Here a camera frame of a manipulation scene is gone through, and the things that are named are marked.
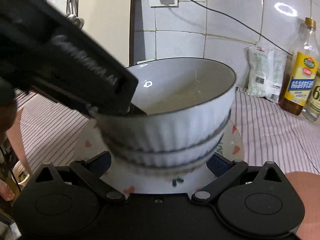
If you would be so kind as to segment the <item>person left hand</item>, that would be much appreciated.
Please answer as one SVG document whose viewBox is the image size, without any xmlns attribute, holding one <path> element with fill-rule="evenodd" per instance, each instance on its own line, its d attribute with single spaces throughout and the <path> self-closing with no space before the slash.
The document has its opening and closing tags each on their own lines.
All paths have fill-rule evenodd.
<svg viewBox="0 0 320 240">
<path fill-rule="evenodd" d="M 0 143 L 6 138 L 6 132 L 13 126 L 17 113 L 16 94 L 11 85 L 1 78 L 0 103 Z"/>
</svg>

